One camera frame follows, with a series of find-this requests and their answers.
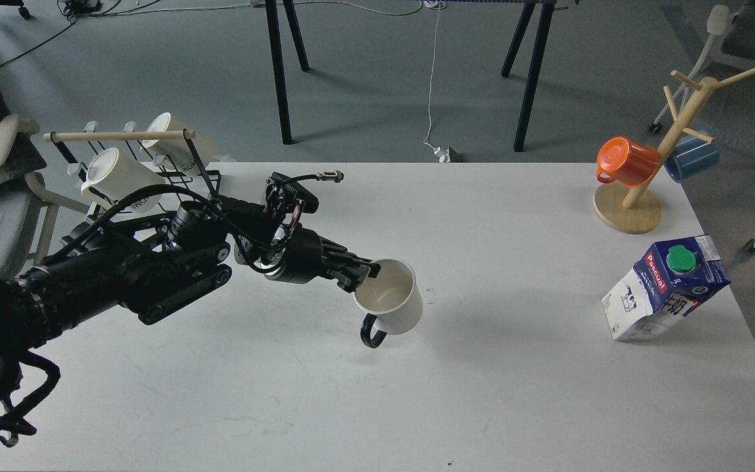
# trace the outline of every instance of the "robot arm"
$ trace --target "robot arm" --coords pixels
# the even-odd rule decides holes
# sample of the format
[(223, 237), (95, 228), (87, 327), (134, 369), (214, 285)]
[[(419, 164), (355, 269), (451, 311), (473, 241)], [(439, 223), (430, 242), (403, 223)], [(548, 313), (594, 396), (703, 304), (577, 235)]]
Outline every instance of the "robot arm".
[[(342, 179), (342, 173), (311, 174), (291, 179), (274, 173), (267, 180), (264, 204), (222, 197), (207, 200), (176, 186), (150, 186), (134, 192), (101, 216), (90, 216), (63, 238), (65, 246), (23, 274), (0, 280), (0, 436), (7, 446), (18, 434), (36, 429), (24, 416), (54, 389), (59, 368), (29, 349), (115, 305), (138, 315), (145, 325), (159, 322), (231, 277), (223, 264), (233, 236), (241, 265), (271, 281), (306, 283), (317, 276), (337, 280), (354, 292), (380, 266), (302, 227), (303, 213), (319, 202), (299, 180)], [(157, 193), (183, 193), (176, 212), (113, 223), (110, 218), (129, 203)], [(138, 240), (138, 232), (152, 236)], [(41, 368), (47, 380), (17, 406), (10, 394), (19, 388), (20, 365)]]

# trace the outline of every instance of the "green cap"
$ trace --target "green cap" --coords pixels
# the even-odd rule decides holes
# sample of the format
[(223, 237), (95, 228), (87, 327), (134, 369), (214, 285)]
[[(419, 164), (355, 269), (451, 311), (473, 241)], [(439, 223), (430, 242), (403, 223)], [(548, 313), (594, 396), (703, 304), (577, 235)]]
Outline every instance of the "green cap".
[(698, 260), (695, 257), (695, 253), (687, 250), (684, 246), (677, 245), (668, 248), (666, 264), (668, 264), (668, 268), (671, 271), (683, 274), (695, 269), (697, 263)]

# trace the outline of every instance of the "milk carton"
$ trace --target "milk carton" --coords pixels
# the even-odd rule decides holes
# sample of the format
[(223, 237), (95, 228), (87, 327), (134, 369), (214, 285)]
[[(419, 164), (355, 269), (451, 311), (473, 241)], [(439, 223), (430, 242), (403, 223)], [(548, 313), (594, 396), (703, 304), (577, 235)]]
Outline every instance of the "milk carton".
[(602, 298), (614, 340), (653, 340), (730, 284), (707, 234), (651, 245)]

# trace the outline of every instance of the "blue mug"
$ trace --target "blue mug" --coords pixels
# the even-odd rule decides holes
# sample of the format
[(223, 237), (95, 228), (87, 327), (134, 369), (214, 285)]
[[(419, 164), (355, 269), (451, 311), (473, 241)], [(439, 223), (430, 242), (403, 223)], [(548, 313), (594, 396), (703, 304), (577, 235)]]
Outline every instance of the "blue mug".
[(687, 135), (681, 138), (672, 153), (668, 155), (663, 167), (666, 168), (672, 180), (681, 182), (702, 170), (713, 167), (718, 164), (718, 161), (716, 144)]

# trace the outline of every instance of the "chair wheel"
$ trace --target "chair wheel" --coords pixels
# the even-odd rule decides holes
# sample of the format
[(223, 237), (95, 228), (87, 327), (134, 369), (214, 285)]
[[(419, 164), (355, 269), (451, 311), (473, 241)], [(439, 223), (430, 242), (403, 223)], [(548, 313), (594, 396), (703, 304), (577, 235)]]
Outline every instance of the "chair wheel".
[(755, 243), (755, 239), (751, 238), (745, 243), (745, 245), (742, 246), (742, 249), (745, 250), (747, 254), (755, 254), (755, 247), (753, 247), (753, 243)]

